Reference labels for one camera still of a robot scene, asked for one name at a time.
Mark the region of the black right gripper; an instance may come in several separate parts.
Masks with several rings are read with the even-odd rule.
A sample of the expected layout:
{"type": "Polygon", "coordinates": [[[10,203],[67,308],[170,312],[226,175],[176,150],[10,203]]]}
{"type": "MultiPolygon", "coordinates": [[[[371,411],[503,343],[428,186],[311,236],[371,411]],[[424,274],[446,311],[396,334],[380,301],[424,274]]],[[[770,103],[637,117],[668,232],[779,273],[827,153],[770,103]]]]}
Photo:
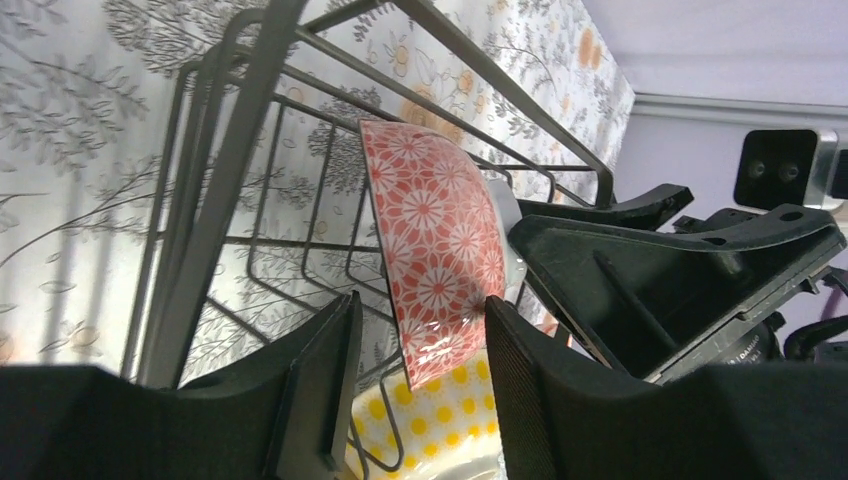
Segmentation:
{"type": "Polygon", "coordinates": [[[828,212],[783,205],[723,209],[669,232],[529,215],[508,236],[530,288],[602,364],[666,383],[706,363],[845,361],[847,316],[786,334],[779,308],[820,283],[847,295],[829,265],[847,245],[828,212]]]}

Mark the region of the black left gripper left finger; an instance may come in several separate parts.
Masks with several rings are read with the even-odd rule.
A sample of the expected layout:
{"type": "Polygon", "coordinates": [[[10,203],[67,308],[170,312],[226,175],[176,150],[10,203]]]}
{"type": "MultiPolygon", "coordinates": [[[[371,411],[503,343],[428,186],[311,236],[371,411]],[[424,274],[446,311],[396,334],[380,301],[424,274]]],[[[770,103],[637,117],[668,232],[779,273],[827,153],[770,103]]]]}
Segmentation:
{"type": "Polygon", "coordinates": [[[332,479],[361,351],[357,293],[184,387],[94,366],[1,371],[5,479],[332,479]]]}

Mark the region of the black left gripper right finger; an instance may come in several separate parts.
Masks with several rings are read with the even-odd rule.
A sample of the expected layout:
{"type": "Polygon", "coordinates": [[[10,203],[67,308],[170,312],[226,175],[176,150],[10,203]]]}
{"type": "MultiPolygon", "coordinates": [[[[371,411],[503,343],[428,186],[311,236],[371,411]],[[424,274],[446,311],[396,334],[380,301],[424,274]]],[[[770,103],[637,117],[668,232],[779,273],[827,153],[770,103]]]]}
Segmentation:
{"type": "Polygon", "coordinates": [[[485,310],[512,479],[847,475],[843,365],[708,365],[658,386],[589,360],[497,297],[485,310]]]}

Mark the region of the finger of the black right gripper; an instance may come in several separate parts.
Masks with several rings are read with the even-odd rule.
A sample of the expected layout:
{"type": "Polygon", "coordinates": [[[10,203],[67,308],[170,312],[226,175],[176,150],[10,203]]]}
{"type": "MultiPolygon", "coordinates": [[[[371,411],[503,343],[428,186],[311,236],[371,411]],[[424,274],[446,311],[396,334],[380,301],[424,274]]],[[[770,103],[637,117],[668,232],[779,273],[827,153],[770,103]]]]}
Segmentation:
{"type": "Polygon", "coordinates": [[[606,207],[576,207],[519,200],[523,216],[539,215],[593,224],[656,231],[694,201],[688,187],[661,184],[648,192],[606,207]]]}

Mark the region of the yellow dotted white bowl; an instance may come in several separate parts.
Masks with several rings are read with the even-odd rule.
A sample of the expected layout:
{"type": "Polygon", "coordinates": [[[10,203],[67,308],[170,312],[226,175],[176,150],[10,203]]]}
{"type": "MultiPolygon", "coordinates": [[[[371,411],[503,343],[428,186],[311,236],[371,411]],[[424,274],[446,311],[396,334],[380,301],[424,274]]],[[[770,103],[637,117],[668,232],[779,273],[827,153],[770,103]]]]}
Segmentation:
{"type": "Polygon", "coordinates": [[[505,479],[487,353],[411,391],[403,372],[360,393],[345,460],[357,479],[505,479]]]}

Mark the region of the pink patterned bowl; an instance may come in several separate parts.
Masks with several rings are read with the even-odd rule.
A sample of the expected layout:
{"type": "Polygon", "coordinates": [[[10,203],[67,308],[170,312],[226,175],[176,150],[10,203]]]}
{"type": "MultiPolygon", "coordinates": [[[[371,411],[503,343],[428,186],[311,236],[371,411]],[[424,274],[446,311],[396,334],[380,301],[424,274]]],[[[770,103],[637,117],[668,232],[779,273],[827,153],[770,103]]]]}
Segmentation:
{"type": "Polygon", "coordinates": [[[507,290],[506,234],[470,155],[423,126],[358,122],[407,385],[415,391],[485,345],[485,303],[507,290]]]}

